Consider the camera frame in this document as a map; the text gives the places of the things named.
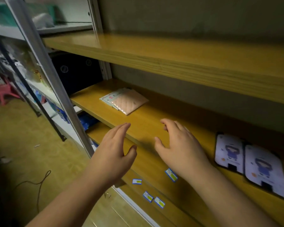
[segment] wooden floor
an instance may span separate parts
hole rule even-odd
[[[11,213],[26,225],[37,214],[38,186],[20,182],[40,182],[48,170],[51,174],[42,185],[40,210],[44,209],[85,168],[88,159],[72,140],[62,142],[44,116],[36,117],[29,106],[13,99],[0,107],[0,157],[12,162],[0,165],[4,175],[7,204]],[[150,226],[114,189],[104,194],[84,227]]]

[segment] gray wall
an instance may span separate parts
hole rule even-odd
[[[104,30],[110,32],[284,37],[284,0],[98,1]],[[284,133],[283,104],[120,65],[111,67],[115,78]]]

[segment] cartoon girl illustration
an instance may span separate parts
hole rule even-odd
[[[269,172],[273,170],[271,164],[269,164],[268,162],[266,162],[265,160],[261,158],[256,158],[255,162],[258,165],[258,171],[260,175],[262,176],[265,175],[267,178],[269,178],[270,176]]]
[[[240,150],[238,148],[235,148],[230,145],[226,145],[225,149],[227,150],[227,156],[229,159],[234,159],[235,161],[238,158],[238,154],[240,153]]]

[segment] red stool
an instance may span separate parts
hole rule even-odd
[[[4,101],[4,95],[11,95],[14,96],[16,98],[20,98],[19,95],[12,93],[12,86],[10,84],[10,82],[8,81],[8,79],[6,77],[4,77],[4,80],[6,82],[6,84],[0,84],[0,102],[1,105],[5,105],[5,101]]]

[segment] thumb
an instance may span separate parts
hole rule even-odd
[[[158,137],[155,137],[155,149],[159,155],[161,155],[161,153],[166,149],[161,139],[159,139]]]
[[[135,161],[136,156],[137,156],[137,146],[132,145],[127,155],[124,156],[124,160],[128,164],[128,168],[131,168],[131,165]]]

